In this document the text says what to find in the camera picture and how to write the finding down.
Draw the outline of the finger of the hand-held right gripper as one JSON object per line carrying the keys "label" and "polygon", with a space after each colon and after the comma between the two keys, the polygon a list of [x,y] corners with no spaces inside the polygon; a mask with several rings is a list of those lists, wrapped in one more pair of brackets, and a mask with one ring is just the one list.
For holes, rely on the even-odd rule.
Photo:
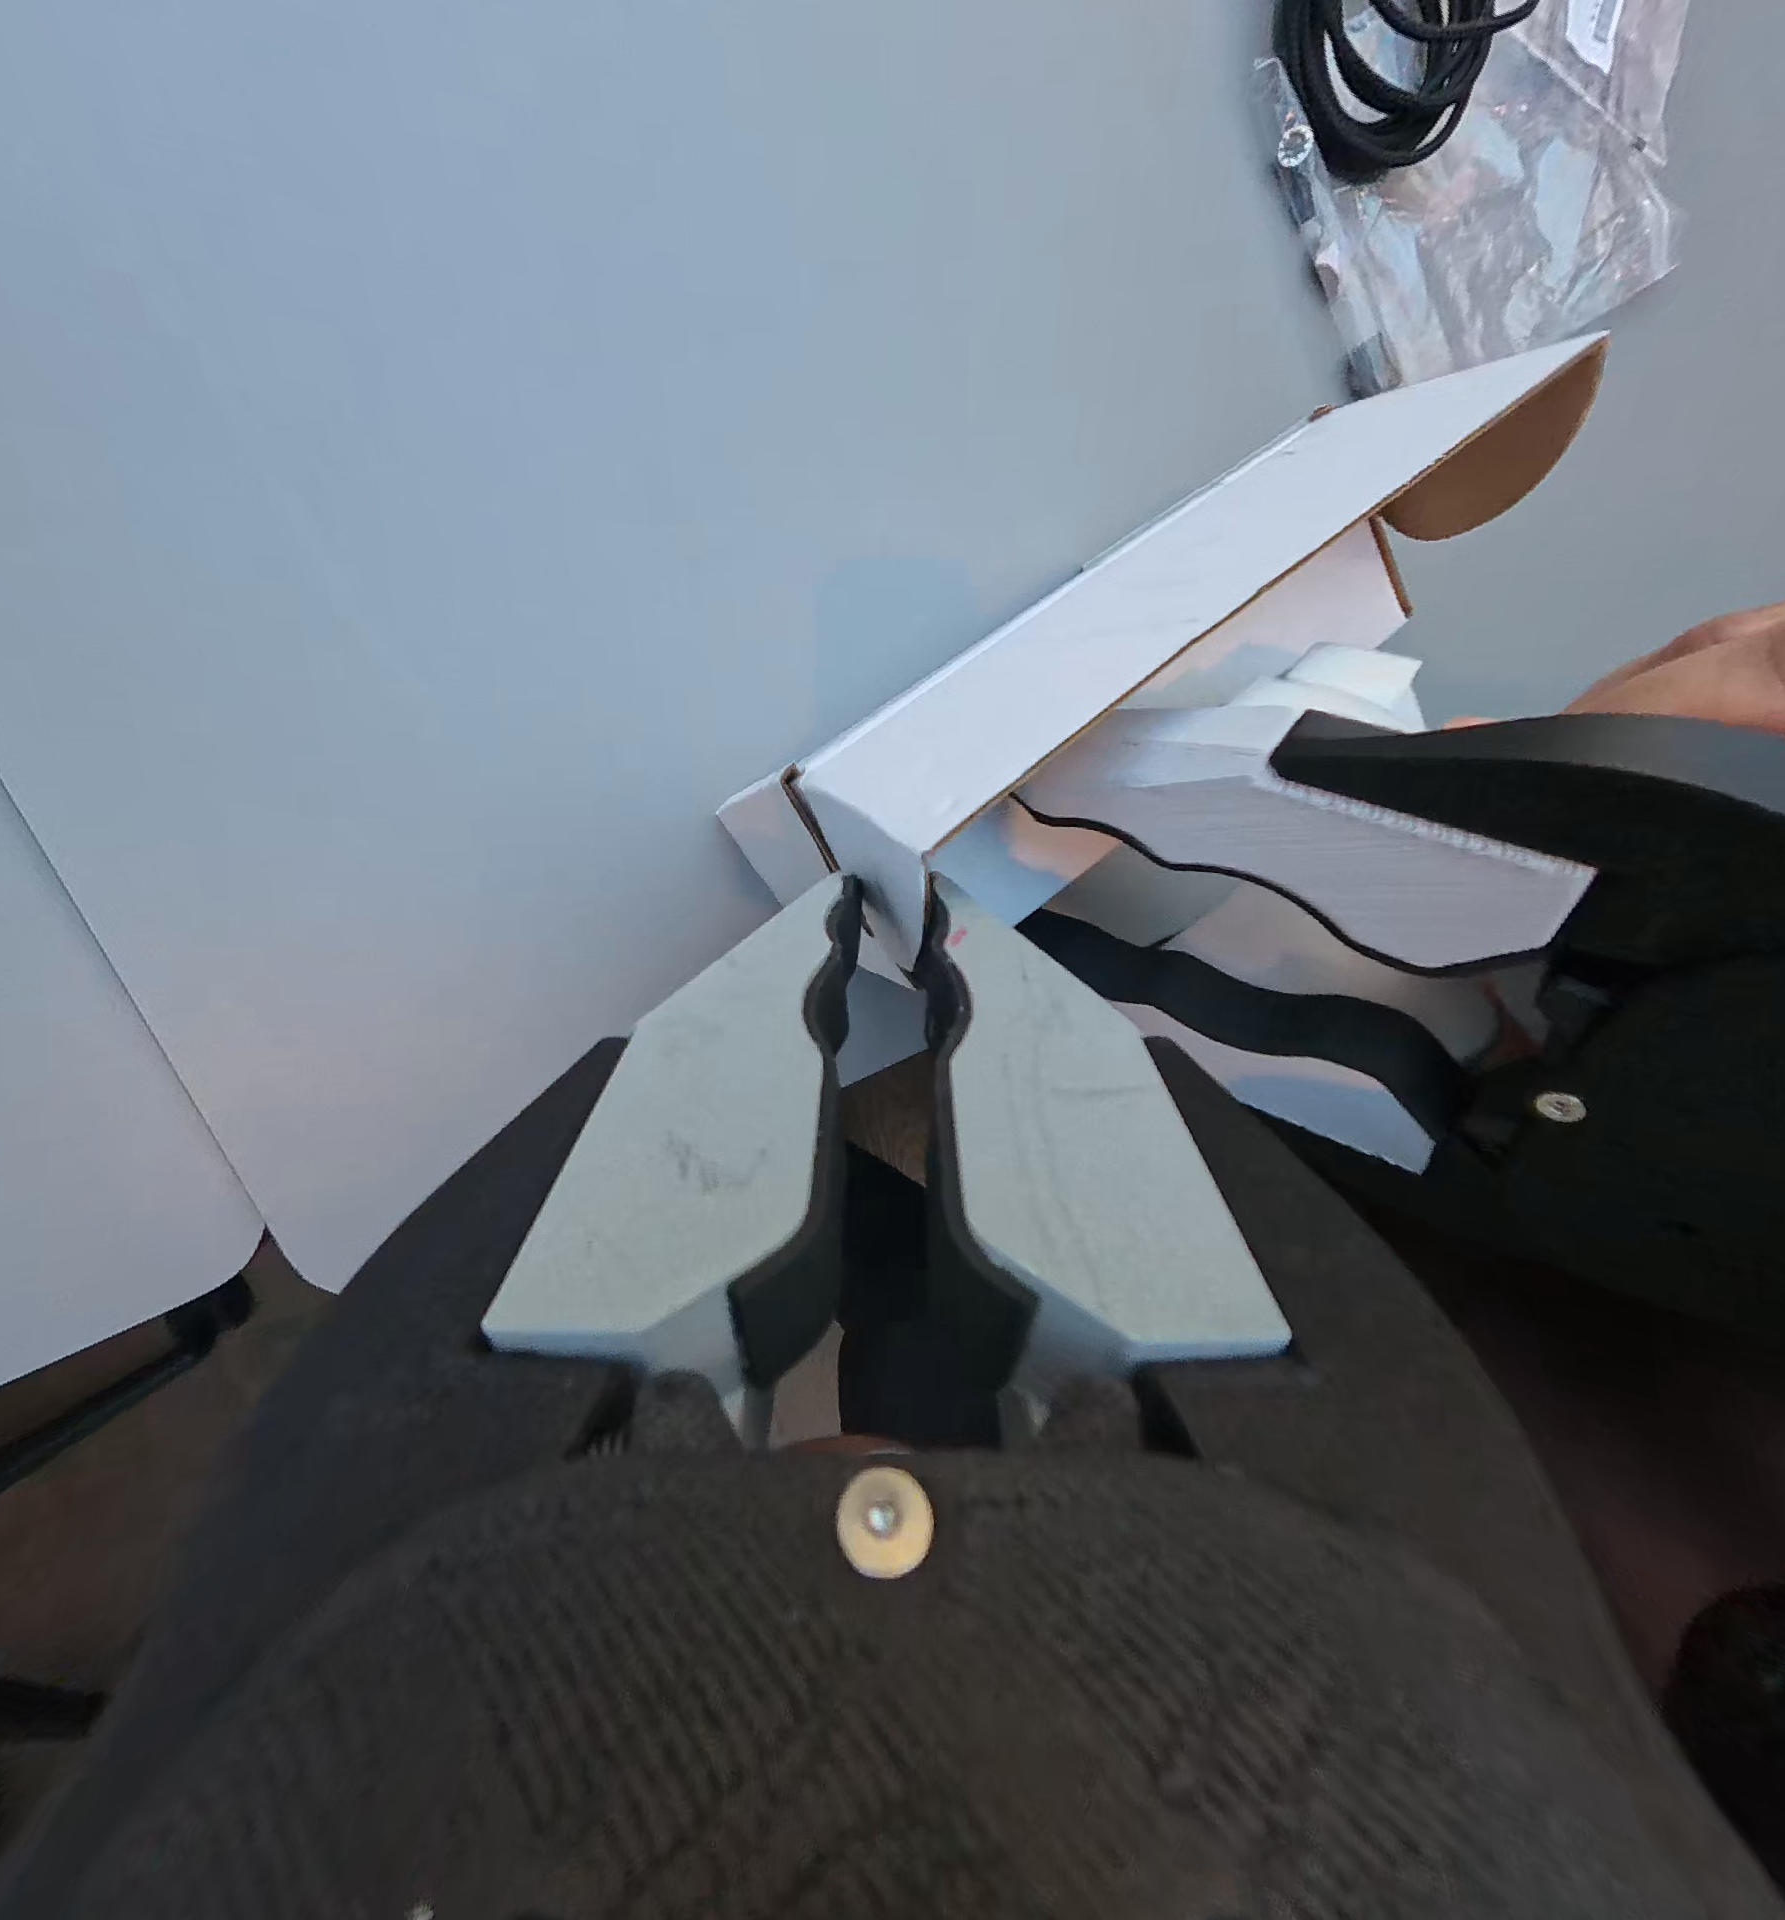
{"label": "finger of the hand-held right gripper", "polygon": [[1277,775],[1272,754],[1296,719],[1290,707],[1124,707],[1016,798],[1160,866],[1262,883],[1409,972],[1474,971],[1558,939],[1591,866]]}
{"label": "finger of the hand-held right gripper", "polygon": [[1457,1130],[1470,1078],[1402,1010],[1268,986],[1194,952],[1139,947],[1049,910],[1025,918],[1021,933],[1262,1117],[1409,1174]]}

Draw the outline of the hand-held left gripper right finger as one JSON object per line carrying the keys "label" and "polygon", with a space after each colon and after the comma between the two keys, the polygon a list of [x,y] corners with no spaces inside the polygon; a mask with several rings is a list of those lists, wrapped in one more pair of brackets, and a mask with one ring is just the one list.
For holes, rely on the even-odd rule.
{"label": "hand-held left gripper right finger", "polygon": [[1139,1030],[967,893],[933,893],[919,1448],[1037,1437],[1079,1382],[1144,1448],[1192,1448],[1154,1372],[1290,1352],[1292,1330]]}

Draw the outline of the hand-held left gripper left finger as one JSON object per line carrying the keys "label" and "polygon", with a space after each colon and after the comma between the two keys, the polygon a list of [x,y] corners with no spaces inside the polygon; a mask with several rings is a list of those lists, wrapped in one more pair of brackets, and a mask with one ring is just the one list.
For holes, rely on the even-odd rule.
{"label": "hand-held left gripper left finger", "polygon": [[640,1017],[483,1316],[496,1352],[699,1375],[767,1440],[838,1317],[860,933],[830,875]]}

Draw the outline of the small white cardboard box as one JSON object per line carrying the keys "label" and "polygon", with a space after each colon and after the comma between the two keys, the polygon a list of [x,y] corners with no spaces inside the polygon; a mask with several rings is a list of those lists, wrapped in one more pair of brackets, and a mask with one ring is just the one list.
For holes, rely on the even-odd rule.
{"label": "small white cardboard box", "polygon": [[1413,604],[1392,541],[1468,535],[1533,494],[1588,419],[1606,348],[1606,332],[1586,332],[1319,411],[725,802],[723,825],[782,903],[830,871],[864,882],[864,1026],[840,1079],[921,1047],[908,965],[939,877],[1009,923],[1058,897],[1099,923],[1118,913],[1144,945],[1211,923],[1207,958],[1232,972],[1250,965],[1268,986],[1369,997],[1422,1020],[1458,1061],[1485,1053],[1500,1021],[1489,983],[1530,956],[1409,972],[1262,883],[1172,870],[1111,832],[1037,819],[1016,788],[1124,707],[1290,707],[1437,731],[1416,690],[1422,663],[1396,648]]}

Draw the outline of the crinkled clear plastic bag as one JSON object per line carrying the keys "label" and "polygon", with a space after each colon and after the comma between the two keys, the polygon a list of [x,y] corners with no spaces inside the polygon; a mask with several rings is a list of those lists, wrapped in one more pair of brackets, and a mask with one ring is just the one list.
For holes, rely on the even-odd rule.
{"label": "crinkled clear plastic bag", "polygon": [[1454,140],[1373,184],[1276,165],[1310,124],[1280,59],[1252,69],[1272,177],[1331,311],[1350,396],[1478,367],[1603,323],[1676,265],[1657,166],[1517,41]]}

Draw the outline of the grey desk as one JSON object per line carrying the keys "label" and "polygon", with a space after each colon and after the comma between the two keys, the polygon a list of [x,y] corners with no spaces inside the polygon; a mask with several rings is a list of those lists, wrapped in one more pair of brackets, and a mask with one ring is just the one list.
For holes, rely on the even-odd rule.
{"label": "grey desk", "polygon": [[1344,401],[1268,4],[0,4],[0,1387],[335,1290],[752,781]]}

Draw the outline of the person's right hand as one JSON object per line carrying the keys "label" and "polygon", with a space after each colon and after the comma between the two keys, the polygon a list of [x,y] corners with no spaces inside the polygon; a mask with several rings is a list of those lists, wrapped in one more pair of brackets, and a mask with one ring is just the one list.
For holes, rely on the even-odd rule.
{"label": "person's right hand", "polygon": [[1785,735],[1785,600],[1726,612],[1632,660],[1561,713],[1696,718]]}

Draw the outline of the clear packet with barcode label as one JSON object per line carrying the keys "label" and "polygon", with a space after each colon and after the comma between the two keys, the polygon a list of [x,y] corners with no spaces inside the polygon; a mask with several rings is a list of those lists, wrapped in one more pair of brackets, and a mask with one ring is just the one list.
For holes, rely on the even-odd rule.
{"label": "clear packet with barcode label", "polygon": [[1686,2],[1538,2],[1509,34],[1625,141],[1667,162]]}

